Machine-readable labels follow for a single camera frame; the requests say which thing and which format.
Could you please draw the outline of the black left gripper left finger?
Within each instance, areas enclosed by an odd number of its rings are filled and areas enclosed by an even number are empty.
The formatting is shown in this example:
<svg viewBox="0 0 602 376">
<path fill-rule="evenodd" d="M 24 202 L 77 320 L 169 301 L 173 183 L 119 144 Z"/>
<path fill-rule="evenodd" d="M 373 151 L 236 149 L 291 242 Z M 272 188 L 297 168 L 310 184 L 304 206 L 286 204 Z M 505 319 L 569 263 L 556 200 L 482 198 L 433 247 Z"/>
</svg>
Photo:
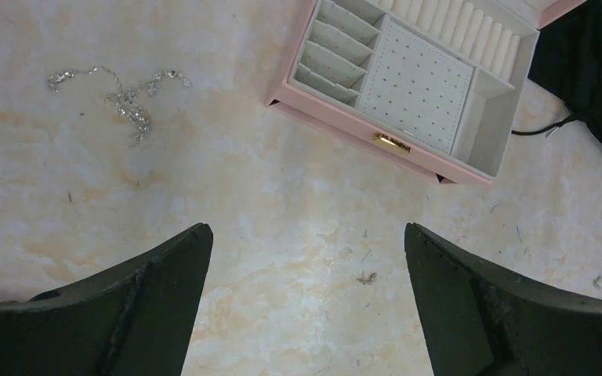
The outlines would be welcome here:
<svg viewBox="0 0 602 376">
<path fill-rule="evenodd" d="M 198 223 L 85 279 L 0 302 L 0 375 L 178 375 L 212 254 Z"/>
</svg>

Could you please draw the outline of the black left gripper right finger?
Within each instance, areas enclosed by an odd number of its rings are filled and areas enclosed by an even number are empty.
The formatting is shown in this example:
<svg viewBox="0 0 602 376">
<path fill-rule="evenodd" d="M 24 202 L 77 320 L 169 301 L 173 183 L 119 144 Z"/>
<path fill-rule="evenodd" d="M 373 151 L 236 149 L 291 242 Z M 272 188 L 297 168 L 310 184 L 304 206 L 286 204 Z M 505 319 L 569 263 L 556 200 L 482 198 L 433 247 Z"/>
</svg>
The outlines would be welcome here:
<svg viewBox="0 0 602 376">
<path fill-rule="evenodd" d="M 602 375 L 602 299 L 525 277 L 417 223 L 404 250 L 436 375 Z"/>
</svg>

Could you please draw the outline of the pink jewelry box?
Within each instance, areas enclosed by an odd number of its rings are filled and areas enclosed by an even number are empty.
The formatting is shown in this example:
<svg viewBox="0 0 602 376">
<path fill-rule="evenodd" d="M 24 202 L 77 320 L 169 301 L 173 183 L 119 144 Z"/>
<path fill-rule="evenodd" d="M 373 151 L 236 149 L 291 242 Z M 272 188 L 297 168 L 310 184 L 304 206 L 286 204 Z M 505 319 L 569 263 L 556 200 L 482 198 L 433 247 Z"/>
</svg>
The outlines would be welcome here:
<svg viewBox="0 0 602 376">
<path fill-rule="evenodd" d="M 305 1 L 267 106 L 442 184 L 492 183 L 576 1 Z"/>
</svg>

